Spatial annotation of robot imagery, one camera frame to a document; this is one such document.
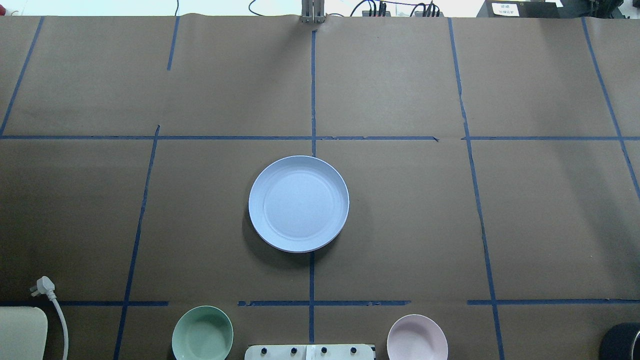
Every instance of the metal bracket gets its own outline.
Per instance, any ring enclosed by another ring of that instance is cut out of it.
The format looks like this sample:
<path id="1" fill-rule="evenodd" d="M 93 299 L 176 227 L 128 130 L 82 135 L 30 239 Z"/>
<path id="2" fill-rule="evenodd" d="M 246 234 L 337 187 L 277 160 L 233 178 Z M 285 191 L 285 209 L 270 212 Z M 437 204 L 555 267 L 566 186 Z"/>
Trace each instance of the metal bracket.
<path id="1" fill-rule="evenodd" d="M 325 19 L 324 0 L 302 0 L 302 22 L 322 24 Z"/>

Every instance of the green bowl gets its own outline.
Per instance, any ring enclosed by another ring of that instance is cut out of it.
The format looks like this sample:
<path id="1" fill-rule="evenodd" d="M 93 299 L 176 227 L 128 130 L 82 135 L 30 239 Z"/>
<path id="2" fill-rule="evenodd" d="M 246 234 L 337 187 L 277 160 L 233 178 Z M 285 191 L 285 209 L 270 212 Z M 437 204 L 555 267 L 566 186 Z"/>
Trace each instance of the green bowl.
<path id="1" fill-rule="evenodd" d="M 234 342 L 231 320 L 213 306 L 198 306 L 175 324 L 171 346 L 177 360 L 224 360 Z"/>

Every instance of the pink bowl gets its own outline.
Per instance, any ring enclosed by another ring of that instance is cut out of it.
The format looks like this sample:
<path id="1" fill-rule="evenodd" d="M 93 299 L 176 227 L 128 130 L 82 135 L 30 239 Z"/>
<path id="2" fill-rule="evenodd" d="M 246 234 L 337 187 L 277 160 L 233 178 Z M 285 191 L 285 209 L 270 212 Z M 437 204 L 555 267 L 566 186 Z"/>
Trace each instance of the pink bowl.
<path id="1" fill-rule="evenodd" d="M 411 314 L 391 326 L 387 353 L 389 360 L 447 360 L 449 346 L 438 324 L 426 316 Z"/>

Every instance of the bowl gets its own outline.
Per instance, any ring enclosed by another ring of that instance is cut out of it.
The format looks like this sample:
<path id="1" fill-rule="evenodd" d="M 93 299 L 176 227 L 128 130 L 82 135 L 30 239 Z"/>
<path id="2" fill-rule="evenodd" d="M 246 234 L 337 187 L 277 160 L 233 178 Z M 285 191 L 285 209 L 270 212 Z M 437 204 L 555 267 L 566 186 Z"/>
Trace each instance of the bowl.
<path id="1" fill-rule="evenodd" d="M 387 354 L 389 360 L 447 360 L 449 346 L 438 324 L 426 316 L 411 314 L 391 326 Z"/>
<path id="2" fill-rule="evenodd" d="M 171 346 L 176 360 L 224 360 L 233 340 L 227 314 L 214 306 L 198 306 L 175 324 Z"/>

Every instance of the light blue plate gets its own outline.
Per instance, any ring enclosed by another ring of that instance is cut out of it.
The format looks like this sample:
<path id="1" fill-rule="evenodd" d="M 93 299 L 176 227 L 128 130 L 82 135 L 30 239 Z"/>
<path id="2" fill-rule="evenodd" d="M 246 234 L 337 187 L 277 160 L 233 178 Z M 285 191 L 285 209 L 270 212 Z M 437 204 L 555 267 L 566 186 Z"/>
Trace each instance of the light blue plate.
<path id="1" fill-rule="evenodd" d="M 234 328 L 222 310 L 198 306 L 182 315 L 171 346 L 177 360 L 224 360 L 231 351 Z"/>
<path id="2" fill-rule="evenodd" d="M 331 165 L 289 156 L 266 167 L 249 194 L 249 215 L 260 237 L 287 252 L 310 252 L 331 242 L 349 213 L 349 191 Z"/>

